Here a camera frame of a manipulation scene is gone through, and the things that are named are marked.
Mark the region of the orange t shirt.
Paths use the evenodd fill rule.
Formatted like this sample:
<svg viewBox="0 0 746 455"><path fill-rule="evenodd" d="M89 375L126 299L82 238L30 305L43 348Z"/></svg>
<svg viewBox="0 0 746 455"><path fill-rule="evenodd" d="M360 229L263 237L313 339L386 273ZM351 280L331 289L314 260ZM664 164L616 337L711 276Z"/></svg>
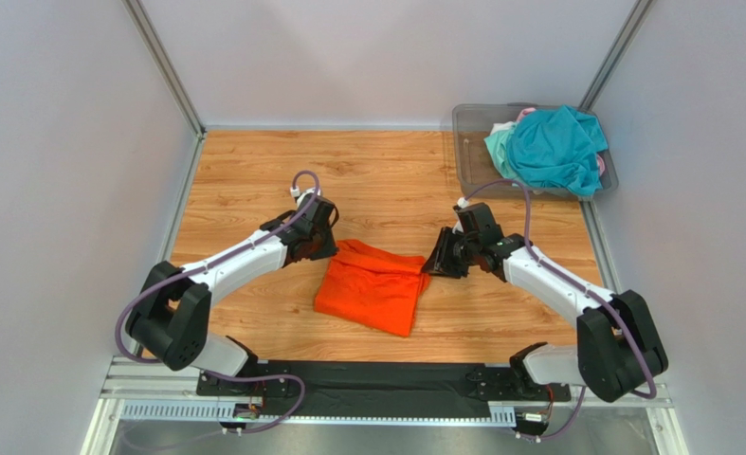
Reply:
<svg viewBox="0 0 746 455"><path fill-rule="evenodd" d="M398 337L409 337L430 276L427 259L404 256L359 240L337 242L314 309Z"/></svg>

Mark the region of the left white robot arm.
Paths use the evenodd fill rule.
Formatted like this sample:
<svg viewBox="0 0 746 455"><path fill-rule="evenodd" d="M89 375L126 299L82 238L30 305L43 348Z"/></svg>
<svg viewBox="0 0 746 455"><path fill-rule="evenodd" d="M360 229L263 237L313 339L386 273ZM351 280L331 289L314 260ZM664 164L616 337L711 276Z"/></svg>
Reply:
<svg viewBox="0 0 746 455"><path fill-rule="evenodd" d="M119 323L126 335L172 371L194 367L234 377L251 352L214 334L212 309L261 276L299 261L319 261L338 252L333 227L336 205L317 192L297 208L260 225L242 242L207 259L175 266L167 261L149 272L141 293Z"/></svg>

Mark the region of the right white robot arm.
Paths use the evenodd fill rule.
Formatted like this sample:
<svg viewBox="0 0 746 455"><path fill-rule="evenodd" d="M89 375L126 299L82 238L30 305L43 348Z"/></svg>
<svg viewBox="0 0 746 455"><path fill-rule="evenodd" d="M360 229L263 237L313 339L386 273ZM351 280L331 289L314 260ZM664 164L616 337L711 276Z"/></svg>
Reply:
<svg viewBox="0 0 746 455"><path fill-rule="evenodd" d="M520 288L564 318L576 342L539 342L509 360L517 382L584 387L605 402L627 394L651 399L655 378L669 360L646 300L637 292L617 293L588 282L557 264L526 236L506 235L485 203L462 198L457 223L441 229L423 272L461 279L476 266Z"/></svg>

